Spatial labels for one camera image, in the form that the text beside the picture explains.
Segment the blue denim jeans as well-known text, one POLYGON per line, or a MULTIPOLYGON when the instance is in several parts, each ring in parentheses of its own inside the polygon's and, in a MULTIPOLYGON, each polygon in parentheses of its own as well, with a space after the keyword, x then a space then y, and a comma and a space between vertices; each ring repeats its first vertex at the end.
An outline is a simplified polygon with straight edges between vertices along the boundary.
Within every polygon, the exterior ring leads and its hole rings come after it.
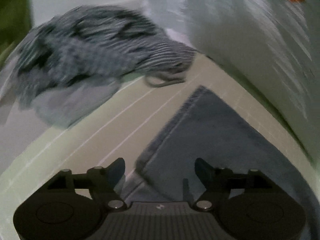
POLYGON ((319 201, 290 161, 216 94, 199 86, 138 157, 121 196, 134 201, 195 200, 204 186, 197 158, 235 173, 259 169, 306 211, 302 239, 319 239, 319 201))

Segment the light blue grey garment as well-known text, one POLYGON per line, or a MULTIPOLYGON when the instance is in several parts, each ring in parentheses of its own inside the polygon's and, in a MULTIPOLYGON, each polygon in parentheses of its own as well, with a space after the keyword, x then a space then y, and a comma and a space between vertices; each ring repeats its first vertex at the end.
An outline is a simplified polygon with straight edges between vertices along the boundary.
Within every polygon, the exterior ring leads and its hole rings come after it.
POLYGON ((120 87, 121 81, 113 77, 88 78, 67 88, 45 91, 31 106, 44 122, 65 129, 103 105, 120 87))

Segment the blue plaid shirt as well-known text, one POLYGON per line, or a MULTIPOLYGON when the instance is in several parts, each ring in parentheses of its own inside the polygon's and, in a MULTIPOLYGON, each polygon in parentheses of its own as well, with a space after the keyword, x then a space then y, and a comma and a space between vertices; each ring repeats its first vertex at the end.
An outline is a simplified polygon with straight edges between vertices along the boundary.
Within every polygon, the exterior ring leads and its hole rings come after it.
POLYGON ((136 73, 185 72, 195 50, 170 39, 135 10, 84 5, 29 31, 17 47, 13 80, 22 107, 82 79, 118 81, 136 73))

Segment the light blue carrot print quilt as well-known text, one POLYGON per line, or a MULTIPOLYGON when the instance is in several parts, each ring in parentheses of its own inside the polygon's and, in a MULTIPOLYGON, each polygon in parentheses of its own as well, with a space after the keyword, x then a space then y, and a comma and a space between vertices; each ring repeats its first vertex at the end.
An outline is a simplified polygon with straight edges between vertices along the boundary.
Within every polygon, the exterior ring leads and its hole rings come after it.
POLYGON ((319 160, 319 0, 147 0, 152 19, 249 81, 319 160))

